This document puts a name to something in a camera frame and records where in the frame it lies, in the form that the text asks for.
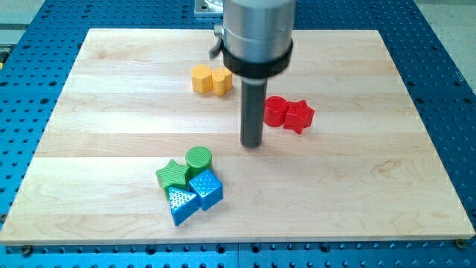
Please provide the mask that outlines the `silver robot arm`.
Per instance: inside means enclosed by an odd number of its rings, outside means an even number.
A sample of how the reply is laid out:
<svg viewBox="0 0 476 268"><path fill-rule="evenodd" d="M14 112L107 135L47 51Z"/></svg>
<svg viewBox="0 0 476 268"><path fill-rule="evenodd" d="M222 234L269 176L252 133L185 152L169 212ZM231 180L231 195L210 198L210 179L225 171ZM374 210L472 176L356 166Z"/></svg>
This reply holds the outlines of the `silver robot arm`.
<svg viewBox="0 0 476 268"><path fill-rule="evenodd" d="M218 38L209 51L211 59L223 55L234 74L266 79L289 65L296 0L224 0Z"/></svg>

